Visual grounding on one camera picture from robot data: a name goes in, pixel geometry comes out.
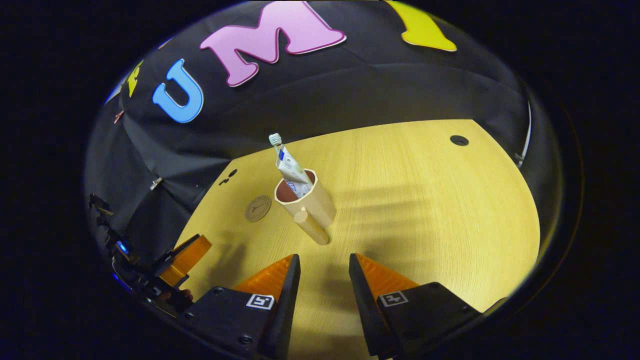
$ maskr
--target table surface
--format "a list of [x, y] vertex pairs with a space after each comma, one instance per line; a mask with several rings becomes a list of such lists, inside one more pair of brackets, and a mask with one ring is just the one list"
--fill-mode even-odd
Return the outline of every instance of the table surface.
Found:
[[[287, 139], [285, 129], [281, 135]], [[469, 144], [452, 143], [452, 135]], [[333, 199], [328, 245], [311, 240], [273, 200], [281, 178], [273, 148], [230, 162], [178, 245], [196, 233], [212, 243], [181, 286], [195, 300], [300, 255], [291, 359], [370, 358], [349, 280], [352, 252], [419, 284], [438, 281], [478, 311], [507, 297], [535, 264], [540, 227], [533, 197], [513, 161], [473, 120], [364, 127], [286, 146]], [[244, 211], [260, 195], [271, 198], [271, 209], [249, 222]]]

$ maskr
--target orange plastic part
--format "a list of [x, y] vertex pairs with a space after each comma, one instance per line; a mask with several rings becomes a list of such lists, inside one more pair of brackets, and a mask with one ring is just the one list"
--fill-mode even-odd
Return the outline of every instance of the orange plastic part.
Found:
[[356, 253], [356, 257], [358, 258], [364, 277], [367, 279], [367, 284], [369, 285], [374, 301], [377, 301], [380, 295], [418, 286], [417, 283], [366, 256]]
[[209, 248], [211, 248], [209, 240], [204, 235], [200, 235], [173, 259], [171, 266], [160, 274], [160, 279], [170, 286], [175, 286], [202, 259]]
[[241, 282], [234, 290], [251, 294], [272, 295], [276, 301], [279, 301], [284, 278], [287, 276], [292, 258], [293, 254], [276, 261]]

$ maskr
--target circular sticker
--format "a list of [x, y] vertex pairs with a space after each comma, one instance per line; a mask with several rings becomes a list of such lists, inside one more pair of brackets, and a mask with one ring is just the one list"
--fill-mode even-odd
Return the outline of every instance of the circular sticker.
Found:
[[267, 215], [271, 208], [271, 199], [268, 196], [262, 195], [255, 198], [244, 211], [244, 217], [249, 222], [256, 222]]

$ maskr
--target round hole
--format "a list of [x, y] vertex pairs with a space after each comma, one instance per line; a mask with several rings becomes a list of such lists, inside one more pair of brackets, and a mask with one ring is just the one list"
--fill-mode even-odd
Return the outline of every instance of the round hole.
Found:
[[451, 142], [459, 146], [465, 146], [469, 144], [469, 140], [467, 140], [467, 138], [465, 138], [464, 136], [460, 136], [460, 135], [452, 136]]

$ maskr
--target metal clip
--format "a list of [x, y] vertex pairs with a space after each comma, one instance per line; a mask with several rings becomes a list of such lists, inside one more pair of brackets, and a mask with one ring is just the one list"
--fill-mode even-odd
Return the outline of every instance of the metal clip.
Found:
[[158, 177], [156, 180], [152, 181], [151, 187], [149, 189], [153, 190], [158, 186], [158, 184], [162, 181], [162, 177]]
[[116, 114], [116, 119], [113, 121], [114, 124], [117, 123], [118, 120], [120, 120], [120, 117], [122, 117], [122, 114], [124, 114], [124, 110]]

